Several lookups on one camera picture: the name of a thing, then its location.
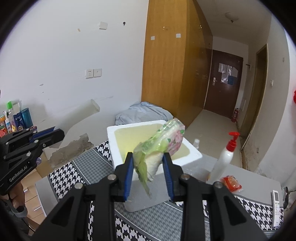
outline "human hand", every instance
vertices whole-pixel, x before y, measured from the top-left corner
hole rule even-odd
[[[18,208],[19,206],[25,205],[25,193],[24,187],[22,186],[21,182],[13,187],[13,189],[9,192],[9,196],[12,199],[12,205],[14,208]],[[0,196],[0,199],[8,200],[8,195]]]

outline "white wall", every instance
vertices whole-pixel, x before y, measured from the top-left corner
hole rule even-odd
[[[296,104],[293,102],[296,89],[296,47],[286,33],[289,48],[289,90],[279,128],[260,162],[257,172],[278,180],[282,186],[296,189]]]
[[[84,133],[94,145],[105,141],[115,115],[141,99],[147,9],[148,0],[38,1],[1,49],[1,111],[21,100],[43,130],[92,98],[100,113],[74,126],[61,147]],[[93,68],[102,77],[86,79]],[[49,158],[55,149],[45,151]]]
[[[264,38],[259,38],[259,40],[261,41],[254,45],[249,45],[249,62],[253,67],[248,73],[244,93],[244,98],[246,97],[246,100],[249,101],[254,80],[256,52],[267,43],[268,71],[265,94],[258,119],[245,147],[248,169],[250,171],[254,171],[259,162],[266,158],[265,155],[270,148],[283,117],[290,80],[287,38],[284,28],[274,16],[271,17],[267,40],[265,42]],[[242,121],[242,115],[239,115],[239,125],[241,125]]]
[[[242,44],[233,40],[223,39],[220,37],[213,36],[213,50],[230,53],[230,54],[244,58],[243,66],[242,66],[241,83],[239,86],[239,93],[237,95],[237,102],[235,104],[235,108],[239,108],[242,101],[244,86],[246,84],[246,78],[247,78],[246,64],[248,63],[249,47],[247,44]]]

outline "ceiling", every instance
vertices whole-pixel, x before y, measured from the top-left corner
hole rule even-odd
[[[197,0],[213,36],[250,44],[262,26],[270,25],[271,13],[259,0]],[[231,23],[230,12],[239,19]]]

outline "drawer handle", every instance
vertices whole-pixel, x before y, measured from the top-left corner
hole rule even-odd
[[[35,209],[34,209],[34,211],[37,211],[39,208],[41,208],[41,206],[39,206],[39,207],[35,208]]]

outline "blue-gray cloth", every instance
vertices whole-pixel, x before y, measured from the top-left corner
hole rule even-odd
[[[137,102],[116,116],[115,125],[171,119],[173,115],[169,111],[149,102]]]

